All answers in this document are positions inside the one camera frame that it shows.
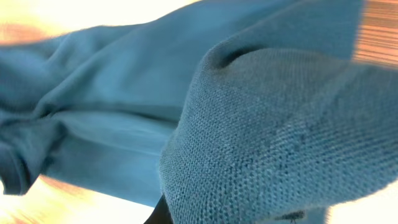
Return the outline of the dark blue t-shirt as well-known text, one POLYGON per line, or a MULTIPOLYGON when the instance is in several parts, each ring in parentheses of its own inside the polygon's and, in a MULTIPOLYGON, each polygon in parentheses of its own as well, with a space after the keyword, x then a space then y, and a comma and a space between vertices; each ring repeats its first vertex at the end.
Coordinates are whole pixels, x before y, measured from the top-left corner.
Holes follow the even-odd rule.
POLYGON ((351 60, 363 1, 200 1, 1 47, 1 182, 173 223, 322 223, 397 179, 397 71, 351 60))

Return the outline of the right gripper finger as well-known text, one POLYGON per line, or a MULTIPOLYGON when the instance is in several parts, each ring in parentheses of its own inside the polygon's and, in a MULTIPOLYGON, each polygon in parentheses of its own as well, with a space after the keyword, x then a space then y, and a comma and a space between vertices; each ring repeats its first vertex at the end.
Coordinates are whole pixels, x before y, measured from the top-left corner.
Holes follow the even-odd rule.
POLYGON ((174 224, 164 195, 144 224, 174 224))

